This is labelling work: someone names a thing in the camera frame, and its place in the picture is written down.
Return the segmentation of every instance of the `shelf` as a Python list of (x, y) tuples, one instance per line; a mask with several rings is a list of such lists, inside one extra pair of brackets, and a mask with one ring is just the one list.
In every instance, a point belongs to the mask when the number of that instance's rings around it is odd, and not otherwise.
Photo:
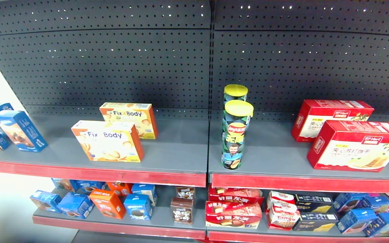
[(215, 187), (292, 191), (389, 192), (389, 164), (379, 173), (313, 169), (306, 158), (310, 143), (297, 143), (292, 123), (250, 123), (242, 165), (221, 165), (221, 122), (210, 123), (209, 173)]
[(13, 144), (0, 151), (0, 172), (76, 180), (123, 181), (204, 187), (207, 173), (207, 120), (157, 119), (157, 140), (142, 140), (140, 163), (90, 161), (71, 127), (100, 116), (32, 115), (49, 147), (22, 152)]

